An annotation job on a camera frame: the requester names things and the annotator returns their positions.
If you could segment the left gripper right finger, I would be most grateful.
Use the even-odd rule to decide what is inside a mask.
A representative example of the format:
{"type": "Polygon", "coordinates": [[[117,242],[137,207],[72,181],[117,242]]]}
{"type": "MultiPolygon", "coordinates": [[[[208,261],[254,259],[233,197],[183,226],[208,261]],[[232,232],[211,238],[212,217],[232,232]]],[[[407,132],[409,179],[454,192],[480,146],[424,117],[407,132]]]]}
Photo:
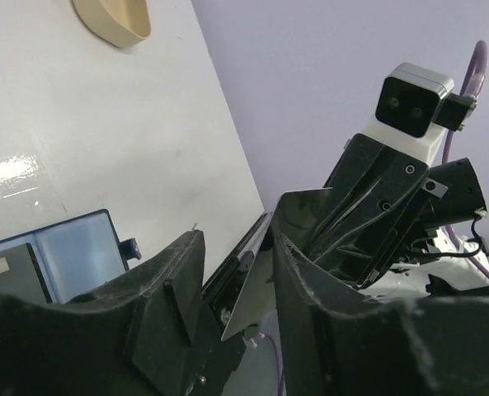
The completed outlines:
{"type": "Polygon", "coordinates": [[[284,235],[273,277],[290,395],[489,395],[489,297],[382,303],[284,235]]]}

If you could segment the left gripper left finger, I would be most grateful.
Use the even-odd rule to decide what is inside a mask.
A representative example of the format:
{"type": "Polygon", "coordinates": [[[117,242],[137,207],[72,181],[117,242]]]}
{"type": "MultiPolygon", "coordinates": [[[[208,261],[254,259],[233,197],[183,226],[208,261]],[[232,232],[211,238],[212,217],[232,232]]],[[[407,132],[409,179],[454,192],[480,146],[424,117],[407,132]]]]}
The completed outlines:
{"type": "Polygon", "coordinates": [[[201,297],[205,238],[66,304],[0,294],[0,395],[220,395],[244,352],[201,297]]]}

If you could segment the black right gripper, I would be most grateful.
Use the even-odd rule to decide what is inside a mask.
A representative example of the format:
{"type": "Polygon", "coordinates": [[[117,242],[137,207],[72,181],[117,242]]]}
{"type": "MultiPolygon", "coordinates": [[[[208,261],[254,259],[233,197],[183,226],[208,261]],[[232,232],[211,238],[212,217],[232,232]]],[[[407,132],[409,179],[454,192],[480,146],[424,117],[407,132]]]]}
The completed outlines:
{"type": "MultiPolygon", "coordinates": [[[[334,276],[364,289],[401,259],[421,263],[451,257],[422,252],[416,243],[434,231],[477,222],[487,207],[467,158],[436,167],[363,134],[356,134],[325,189],[285,192],[279,200],[279,233],[334,276]]],[[[259,246],[272,213],[262,214],[202,286],[212,300],[233,278],[240,259],[259,246]]]]}

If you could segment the blue card holder wallet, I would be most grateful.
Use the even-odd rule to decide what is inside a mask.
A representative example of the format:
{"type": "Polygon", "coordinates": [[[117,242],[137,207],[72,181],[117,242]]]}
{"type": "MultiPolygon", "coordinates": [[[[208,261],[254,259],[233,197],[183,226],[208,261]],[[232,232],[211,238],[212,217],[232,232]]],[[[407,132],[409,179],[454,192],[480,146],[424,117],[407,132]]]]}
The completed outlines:
{"type": "Polygon", "coordinates": [[[128,261],[142,257],[134,238],[119,239],[105,209],[0,240],[0,245],[20,243],[31,244],[50,303],[66,303],[93,290],[126,273],[128,261]]]}

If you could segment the black VIP credit card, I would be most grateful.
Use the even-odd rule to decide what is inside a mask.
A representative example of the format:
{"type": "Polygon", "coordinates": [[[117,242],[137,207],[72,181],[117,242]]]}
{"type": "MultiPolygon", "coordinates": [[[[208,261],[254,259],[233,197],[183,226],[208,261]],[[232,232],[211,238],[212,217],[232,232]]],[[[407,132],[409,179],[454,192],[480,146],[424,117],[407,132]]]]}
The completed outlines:
{"type": "Polygon", "coordinates": [[[52,301],[30,243],[0,245],[0,293],[35,304],[52,301]]]}

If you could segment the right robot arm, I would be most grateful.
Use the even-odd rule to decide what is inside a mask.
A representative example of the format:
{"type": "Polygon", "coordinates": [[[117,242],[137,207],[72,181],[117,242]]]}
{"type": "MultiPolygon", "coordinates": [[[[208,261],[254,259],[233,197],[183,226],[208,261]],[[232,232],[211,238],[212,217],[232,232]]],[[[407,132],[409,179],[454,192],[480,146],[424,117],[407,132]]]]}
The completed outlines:
{"type": "Polygon", "coordinates": [[[452,230],[486,215],[469,159],[430,167],[357,134],[322,188],[280,197],[263,239],[229,259],[205,295],[228,310],[246,297],[269,298],[278,234],[327,274],[376,298],[489,295],[485,239],[452,230]]]}

